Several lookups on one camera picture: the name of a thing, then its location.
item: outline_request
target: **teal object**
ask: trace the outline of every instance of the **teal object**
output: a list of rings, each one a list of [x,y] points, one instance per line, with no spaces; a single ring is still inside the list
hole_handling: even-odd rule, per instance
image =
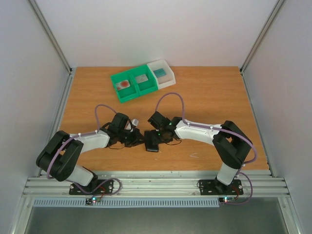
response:
[[[147,80],[137,83],[136,77],[141,75],[145,75]],[[111,80],[121,103],[158,90],[155,76],[146,64],[112,75]],[[129,82],[130,87],[118,90],[117,84],[125,80]]]
[[[165,72],[165,70],[163,68],[157,69],[157,70],[155,70],[153,72],[154,72],[156,78],[163,77],[163,76],[166,75],[166,72]]]

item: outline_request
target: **wooden tabletop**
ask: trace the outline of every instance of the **wooden tabletop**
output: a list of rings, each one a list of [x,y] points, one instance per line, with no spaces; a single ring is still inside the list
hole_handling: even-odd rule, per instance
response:
[[[258,160],[244,169],[268,169],[258,130],[237,67],[172,67],[176,85],[167,87],[121,104],[113,89],[110,76],[129,67],[79,67],[70,91],[61,128],[67,133],[85,133],[97,127],[94,108],[103,103],[117,112],[138,119],[141,133],[152,130],[147,122],[154,113],[159,98],[168,92],[183,96],[185,117],[194,122],[222,124],[233,121],[258,150]],[[158,109],[165,117],[181,116],[178,97],[169,95]],[[110,122],[114,113],[98,109],[101,125]],[[247,159],[253,158],[251,151]],[[123,148],[96,149],[80,155],[78,164],[97,171],[145,170],[219,170],[221,159],[212,145],[185,139],[179,145],[159,145],[158,153],[145,151],[144,144]]]

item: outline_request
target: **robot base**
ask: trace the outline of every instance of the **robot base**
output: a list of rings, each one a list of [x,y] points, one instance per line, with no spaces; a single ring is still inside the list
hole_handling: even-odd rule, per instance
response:
[[[200,190],[200,195],[237,195],[232,186],[237,189],[239,195],[244,194],[242,182],[239,179],[234,179],[223,193],[215,187],[214,179],[201,179],[198,181],[197,186]]]
[[[96,188],[100,183],[102,183],[104,179],[97,179],[96,183],[92,185],[92,187]],[[92,191],[94,188],[90,188],[89,186],[81,186],[86,191]],[[113,192],[114,188],[114,181],[109,180],[101,185],[105,189],[105,194],[111,194]],[[103,192],[103,189],[99,187],[97,190],[95,190],[93,193],[85,194],[83,191],[81,191],[75,184],[71,184],[71,188],[69,189],[69,195],[101,195]]]

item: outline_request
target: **robotic arm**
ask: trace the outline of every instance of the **robotic arm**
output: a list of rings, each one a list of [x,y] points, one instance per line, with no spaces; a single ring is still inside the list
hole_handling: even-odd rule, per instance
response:
[[[97,188],[100,186],[98,176],[76,165],[81,153],[107,148],[117,142],[124,143],[125,147],[145,143],[147,151],[158,152],[158,145],[161,143],[168,143],[173,139],[193,139],[215,146],[222,159],[221,169],[212,183],[213,189],[219,195],[226,195],[229,189],[232,190],[231,183],[252,145],[233,122],[225,121],[223,124],[208,125],[191,122],[181,117],[170,120],[158,111],[155,111],[148,122],[155,130],[145,131],[144,137],[136,128],[137,124],[132,123],[128,116],[122,113],[117,113],[112,122],[104,124],[99,131],[92,133],[73,135],[58,131],[38,156],[36,164],[58,181],[69,180],[81,185],[89,194],[98,194]]]
[[[158,144],[168,143],[173,139],[193,139],[215,146],[223,162],[214,180],[215,188],[220,194],[227,191],[251,149],[250,145],[242,139],[221,131],[222,129],[229,130],[248,139],[231,121],[225,121],[224,124],[208,125],[182,120],[180,117],[169,120],[156,111],[148,122],[156,130],[146,131],[145,136],[152,138],[151,142],[154,146],[158,147]],[[158,148],[152,150],[149,148],[148,139],[145,139],[145,147],[147,151],[158,151]]]
[[[88,169],[76,165],[80,154],[110,147],[118,141],[124,143],[125,147],[143,143],[143,135],[139,129],[122,113],[117,113],[112,122],[103,125],[99,131],[75,136],[64,131],[56,132],[38,156],[36,164],[56,180],[76,182],[90,192],[98,184],[98,177]]]

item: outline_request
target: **white backdrop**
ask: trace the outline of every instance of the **white backdrop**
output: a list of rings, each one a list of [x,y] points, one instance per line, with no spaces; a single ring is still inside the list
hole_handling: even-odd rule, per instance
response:
[[[240,67],[276,0],[37,2],[72,67]]]
[[[245,72],[264,144],[305,234],[312,230],[311,25],[311,0],[286,1]]]
[[[0,7],[0,233],[46,144],[67,72],[26,0]]]

